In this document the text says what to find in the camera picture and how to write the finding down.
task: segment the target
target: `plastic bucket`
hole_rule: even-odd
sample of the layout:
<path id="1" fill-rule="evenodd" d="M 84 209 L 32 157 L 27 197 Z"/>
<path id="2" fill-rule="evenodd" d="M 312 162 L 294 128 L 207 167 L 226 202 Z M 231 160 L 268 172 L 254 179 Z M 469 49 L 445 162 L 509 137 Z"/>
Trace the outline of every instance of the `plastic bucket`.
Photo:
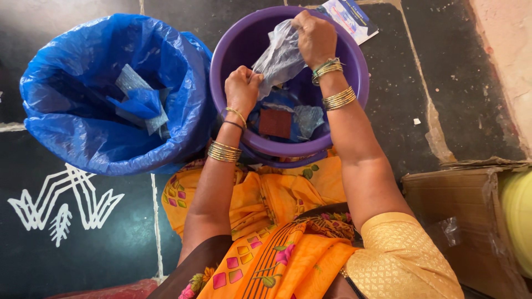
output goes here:
<path id="1" fill-rule="evenodd" d="M 305 9 L 297 6 L 270 7 L 247 15 L 227 30 L 216 46 L 210 71 L 211 92 L 218 112 L 227 107 L 224 86 L 229 74 L 240 65 L 250 68 L 268 47 L 268 32 L 273 31 L 277 24 L 286 19 L 294 18 L 303 10 Z M 368 101 L 369 75 L 360 48 L 338 23 L 315 10 L 308 10 L 308 12 L 335 26 L 338 34 L 336 56 L 345 64 L 343 66 L 345 78 L 353 87 L 360 105 L 364 108 Z M 294 79 L 287 82 L 288 90 L 305 105 L 322 106 L 321 91 L 319 87 L 312 84 L 311 76 L 312 71 L 309 68 L 303 69 Z M 314 131 L 310 141 L 298 144 L 274 142 L 247 130 L 242 136 L 241 141 L 244 144 L 242 148 L 260 163 L 278 168 L 299 167 L 302 163 L 308 164 L 326 157 L 326 153 L 323 151 L 333 144 L 330 132 L 325 129 L 326 127 L 328 126 L 320 126 Z M 254 150 L 267 155 L 282 157 L 314 155 L 305 160 L 283 163 L 268 160 L 254 153 Z"/>

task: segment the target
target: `brown cardboard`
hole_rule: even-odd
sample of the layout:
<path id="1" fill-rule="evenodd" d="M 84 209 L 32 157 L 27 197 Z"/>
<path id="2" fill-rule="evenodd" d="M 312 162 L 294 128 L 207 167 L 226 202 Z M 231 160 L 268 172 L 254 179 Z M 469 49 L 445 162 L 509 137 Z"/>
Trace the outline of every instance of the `brown cardboard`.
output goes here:
<path id="1" fill-rule="evenodd" d="M 513 259 L 498 190 L 498 175 L 529 166 L 492 157 L 443 163 L 450 170 L 402 178 L 406 200 L 423 226 L 456 217 L 461 242 L 442 253 L 459 282 L 496 299 L 532 298 Z"/>

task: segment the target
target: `woman's hand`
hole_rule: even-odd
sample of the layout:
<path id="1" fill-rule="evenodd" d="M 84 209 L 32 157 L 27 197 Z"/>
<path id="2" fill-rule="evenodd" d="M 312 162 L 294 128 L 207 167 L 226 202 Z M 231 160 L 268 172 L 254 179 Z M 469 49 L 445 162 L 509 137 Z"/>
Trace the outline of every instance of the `woman's hand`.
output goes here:
<path id="1" fill-rule="evenodd" d="M 308 11 L 300 12 L 292 21 L 299 33 L 298 46 L 306 65 L 315 70 L 333 59 L 336 53 L 336 30 L 334 26 L 311 16 Z"/>
<path id="2" fill-rule="evenodd" d="M 232 72 L 226 80 L 227 107 L 235 109 L 247 119 L 257 103 L 259 84 L 263 79 L 263 74 L 254 73 L 243 65 Z"/>

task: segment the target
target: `woman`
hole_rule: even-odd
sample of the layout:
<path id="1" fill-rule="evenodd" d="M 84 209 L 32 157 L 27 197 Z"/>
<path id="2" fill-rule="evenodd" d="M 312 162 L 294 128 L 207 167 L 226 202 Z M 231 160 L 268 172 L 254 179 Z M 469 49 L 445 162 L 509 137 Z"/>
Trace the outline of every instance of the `woman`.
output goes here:
<path id="1" fill-rule="evenodd" d="M 334 27 L 307 11 L 293 26 L 335 149 L 295 170 L 235 168 L 263 76 L 244 66 L 231 73 L 228 113 L 209 157 L 165 187 L 163 206 L 183 246 L 177 269 L 150 298 L 463 298 L 354 101 L 335 59 Z M 351 245 L 353 226 L 365 248 Z"/>

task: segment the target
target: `woman's right hand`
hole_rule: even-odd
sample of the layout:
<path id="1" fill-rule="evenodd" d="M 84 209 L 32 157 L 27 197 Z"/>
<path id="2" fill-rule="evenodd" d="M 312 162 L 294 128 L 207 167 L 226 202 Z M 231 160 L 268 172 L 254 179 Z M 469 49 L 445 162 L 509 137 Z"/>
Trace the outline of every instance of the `woman's right hand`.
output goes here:
<path id="1" fill-rule="evenodd" d="M 326 20 L 311 16 L 308 11 L 300 12 L 292 21 L 299 33 L 298 46 L 306 65 L 315 70 L 336 53 L 336 30 Z"/>

